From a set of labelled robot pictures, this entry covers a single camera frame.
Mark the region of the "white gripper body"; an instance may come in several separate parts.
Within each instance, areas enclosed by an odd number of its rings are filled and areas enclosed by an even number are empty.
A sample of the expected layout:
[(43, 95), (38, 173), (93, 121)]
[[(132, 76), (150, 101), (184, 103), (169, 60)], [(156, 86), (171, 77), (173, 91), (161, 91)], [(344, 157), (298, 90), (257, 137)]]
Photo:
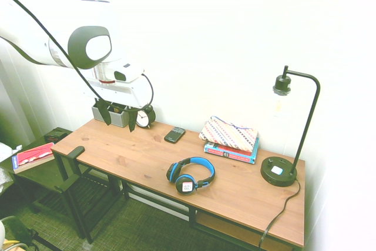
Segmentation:
[(114, 81), (103, 83), (97, 80), (89, 80), (94, 91), (104, 100), (142, 108), (152, 100), (152, 86), (147, 79), (135, 79), (131, 82)]

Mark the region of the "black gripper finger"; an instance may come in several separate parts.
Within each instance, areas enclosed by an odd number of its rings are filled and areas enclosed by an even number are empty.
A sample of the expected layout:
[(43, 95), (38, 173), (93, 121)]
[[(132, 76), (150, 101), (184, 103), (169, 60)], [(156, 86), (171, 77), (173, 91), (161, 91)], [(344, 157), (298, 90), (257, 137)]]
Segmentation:
[(108, 103), (103, 99), (98, 99), (96, 101), (96, 107), (98, 108), (99, 113), (101, 117), (103, 118), (104, 122), (107, 125), (110, 125), (112, 120), (110, 117), (110, 113), (108, 111)]
[(136, 119), (137, 119), (137, 112), (136, 111), (129, 111), (129, 130), (133, 132), (136, 127)]

